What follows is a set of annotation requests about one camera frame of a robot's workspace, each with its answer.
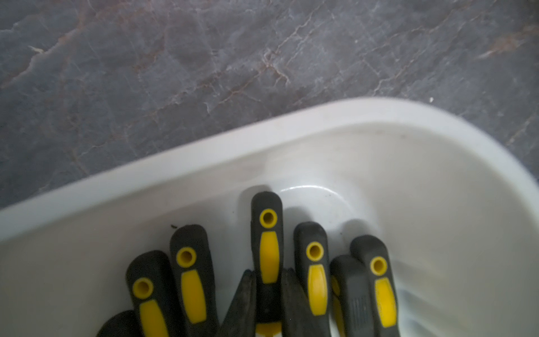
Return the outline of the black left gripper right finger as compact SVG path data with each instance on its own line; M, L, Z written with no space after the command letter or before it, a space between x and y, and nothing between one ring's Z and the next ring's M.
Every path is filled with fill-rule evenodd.
M323 336L296 273L290 268L282 271L281 302L282 336Z

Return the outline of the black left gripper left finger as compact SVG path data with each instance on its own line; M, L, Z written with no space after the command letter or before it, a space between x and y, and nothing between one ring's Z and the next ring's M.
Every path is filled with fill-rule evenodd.
M217 336L255 336L256 294L255 273L245 270Z

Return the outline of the file tool top black-yellow handle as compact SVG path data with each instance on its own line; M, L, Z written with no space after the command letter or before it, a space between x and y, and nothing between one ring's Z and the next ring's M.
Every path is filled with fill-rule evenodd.
M284 264L283 205L274 192L251 200L251 250L256 276L255 335L282 332L281 278Z

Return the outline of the white plastic storage box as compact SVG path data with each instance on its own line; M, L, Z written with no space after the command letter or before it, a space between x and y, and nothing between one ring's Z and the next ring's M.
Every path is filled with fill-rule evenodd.
M335 257L386 245L403 336L538 335L538 183L474 126L422 103L338 101L210 137L1 211L1 335L95 336L132 306L125 273L206 229L220 319L251 253L251 199L313 220Z

